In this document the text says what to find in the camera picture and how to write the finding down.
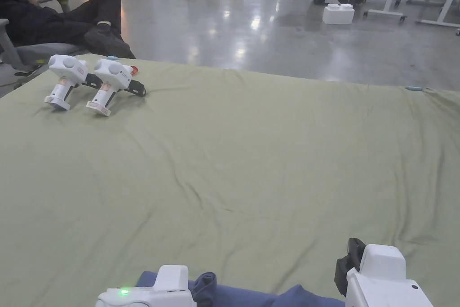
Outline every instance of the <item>white building block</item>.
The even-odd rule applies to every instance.
[[[323,22],[326,24],[351,24],[355,10],[350,4],[329,4],[324,8]]]

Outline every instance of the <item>blue cloth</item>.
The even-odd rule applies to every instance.
[[[136,287],[151,287],[156,273],[144,271]],[[312,294],[296,285],[281,295],[231,288],[217,285],[216,275],[206,272],[193,282],[189,289],[198,307],[345,307],[345,303],[330,297]]]

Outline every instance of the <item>wrinkled fabric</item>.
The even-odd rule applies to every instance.
[[[165,264],[343,299],[350,237],[397,246],[458,306],[458,93],[119,61],[147,95],[120,91],[108,118],[89,87],[45,104],[51,72],[0,99],[2,307],[93,307]]]
[[[136,287],[153,286],[156,276],[155,272],[142,272]],[[189,281],[189,290],[197,307],[345,307],[342,301],[317,296],[301,285],[279,296],[217,285],[213,272],[206,272],[196,281]]]

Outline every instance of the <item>gray chair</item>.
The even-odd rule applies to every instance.
[[[53,0],[39,0],[40,4]],[[57,0],[63,12],[69,12],[69,0]],[[83,47],[67,43],[43,43],[33,45],[15,45],[6,34],[7,19],[0,18],[0,58],[3,63],[9,64],[19,72],[15,73],[18,83],[15,89],[20,87],[40,73],[44,72],[51,56],[55,54],[77,55],[87,53]]]

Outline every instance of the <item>green bedsheet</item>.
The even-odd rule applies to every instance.
[[[109,118],[88,87],[50,108],[51,72],[0,99],[1,306],[93,307],[163,264],[340,297],[352,236],[458,306],[459,93],[133,63],[148,95]]]

